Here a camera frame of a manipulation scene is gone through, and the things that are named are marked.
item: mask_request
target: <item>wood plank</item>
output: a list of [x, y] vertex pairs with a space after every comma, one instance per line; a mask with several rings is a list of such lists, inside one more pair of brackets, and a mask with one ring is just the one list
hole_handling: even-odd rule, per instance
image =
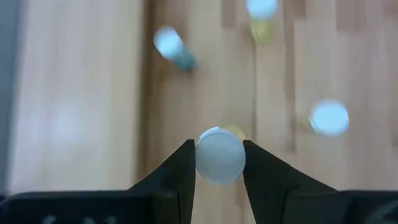
[[[303, 19], [304, 9], [304, 1], [279, 1], [270, 41], [255, 46], [254, 142], [292, 166], [296, 162], [294, 20]], [[255, 223], [249, 207], [244, 223]]]
[[[154, 11], [154, 30], [173, 26], [198, 66], [183, 73], [159, 53], [152, 56], [148, 172], [208, 128], [233, 124], [251, 138], [254, 122], [253, 47], [244, 2], [162, 1]], [[193, 223], [242, 223], [242, 193], [242, 182], [219, 186], [197, 174]]]
[[10, 192], [136, 181], [142, 3], [26, 2]]
[[[382, 32], [339, 37], [339, 68], [347, 77], [343, 91], [352, 114], [346, 148], [350, 188], [395, 187], [389, 171], [392, 164], [388, 162], [392, 151], [383, 39]], [[390, 179], [381, 180], [386, 175]]]
[[[296, 114], [309, 116], [320, 100], [337, 99], [346, 104], [335, 72], [336, 32], [330, 20], [295, 25]], [[297, 168], [328, 185], [342, 187], [345, 173], [345, 136], [326, 138], [302, 127], [296, 132]]]
[[353, 34], [381, 28], [386, 1], [337, 0], [337, 29]]
[[383, 0], [385, 17], [398, 19], [398, 2], [395, 0]]
[[[398, 7], [395, 8], [395, 14], [398, 14]], [[396, 58], [398, 57], [398, 21], [396, 19], [388, 19], [384, 24], [384, 37], [385, 37], [385, 48], [386, 48], [386, 63], [387, 63], [387, 75], [388, 75], [388, 100], [389, 100], [389, 140], [391, 142], [392, 152], [390, 160], [394, 161], [394, 167], [397, 167], [395, 163], [398, 152], [398, 102], [396, 96], [398, 95], [398, 64]], [[398, 177], [394, 173], [395, 183], [394, 186], [398, 185]]]

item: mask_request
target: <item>robotic claw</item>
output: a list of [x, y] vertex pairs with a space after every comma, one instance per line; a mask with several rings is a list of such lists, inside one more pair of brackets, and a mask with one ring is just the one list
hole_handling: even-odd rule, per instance
[[[337, 191], [253, 142], [243, 144], [244, 184], [256, 223], [398, 223], [398, 192]], [[185, 224], [194, 192], [195, 143], [187, 140], [128, 190], [14, 195], [1, 201], [0, 223]]]

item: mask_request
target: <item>small bottle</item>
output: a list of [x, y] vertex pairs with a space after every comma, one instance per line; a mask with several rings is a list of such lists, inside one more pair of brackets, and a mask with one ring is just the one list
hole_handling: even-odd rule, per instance
[[225, 129], [234, 133], [241, 141], [246, 139], [245, 133], [236, 125], [229, 125]]
[[242, 140], [233, 131], [220, 127], [210, 128], [199, 137], [195, 156], [199, 173], [217, 184], [239, 180], [246, 165]]
[[306, 119], [301, 119], [300, 124], [324, 136], [339, 136], [349, 126], [347, 109], [336, 100], [323, 100], [317, 103], [310, 116], [306, 117]]
[[161, 27], [154, 37], [156, 49], [184, 71], [193, 70], [195, 59], [182, 42], [178, 33], [171, 27]]
[[278, 0], [246, 0], [251, 16], [250, 30], [255, 43], [261, 44], [270, 39], [270, 19], [278, 9]]

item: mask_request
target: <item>bottle cap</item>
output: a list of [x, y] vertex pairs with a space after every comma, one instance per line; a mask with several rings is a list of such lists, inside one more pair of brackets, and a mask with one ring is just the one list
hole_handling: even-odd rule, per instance
[[310, 117], [314, 131], [327, 136], [337, 136], [348, 129], [347, 109], [336, 100], [324, 100], [312, 110]]
[[278, 0], [246, 0], [252, 19], [270, 19], [278, 9]]
[[160, 54], [174, 60], [183, 51], [183, 42], [178, 33], [171, 27], [161, 27], [155, 34], [154, 43]]
[[246, 152], [242, 141], [219, 127], [205, 131], [195, 149], [199, 173], [211, 182], [230, 184], [242, 174]]

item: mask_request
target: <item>wooden floor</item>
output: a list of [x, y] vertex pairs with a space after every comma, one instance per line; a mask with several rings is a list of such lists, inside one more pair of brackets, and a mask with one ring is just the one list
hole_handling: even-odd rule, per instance
[[[125, 188], [184, 140], [230, 124], [337, 189], [398, 189], [397, 1], [279, 0], [262, 46], [244, 1], [153, 1], [144, 22], [139, 0], [29, 2], [11, 192]], [[150, 45], [141, 77], [143, 24], [175, 27], [198, 68], [178, 71]], [[297, 123], [325, 98], [349, 111], [337, 138]], [[254, 223], [243, 183], [197, 174], [193, 223]]]

